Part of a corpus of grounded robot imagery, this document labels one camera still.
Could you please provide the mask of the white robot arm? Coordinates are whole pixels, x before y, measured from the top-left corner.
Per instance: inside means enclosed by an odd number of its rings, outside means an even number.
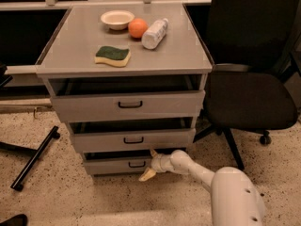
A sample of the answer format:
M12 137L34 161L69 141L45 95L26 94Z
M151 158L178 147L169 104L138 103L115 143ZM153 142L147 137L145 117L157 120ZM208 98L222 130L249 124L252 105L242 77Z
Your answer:
M213 226L263 226L264 201L241 170L223 167L213 172L181 150L171 154L151 150L150 155L150 166L140 176L140 182L164 172L191 175L210 193Z

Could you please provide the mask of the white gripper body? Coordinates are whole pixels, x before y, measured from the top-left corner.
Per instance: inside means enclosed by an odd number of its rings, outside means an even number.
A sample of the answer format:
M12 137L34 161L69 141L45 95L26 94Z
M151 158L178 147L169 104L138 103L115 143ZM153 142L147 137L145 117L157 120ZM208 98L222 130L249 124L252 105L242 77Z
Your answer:
M158 173L172 171L173 166L171 164L170 155L159 153L151 160L151 168Z

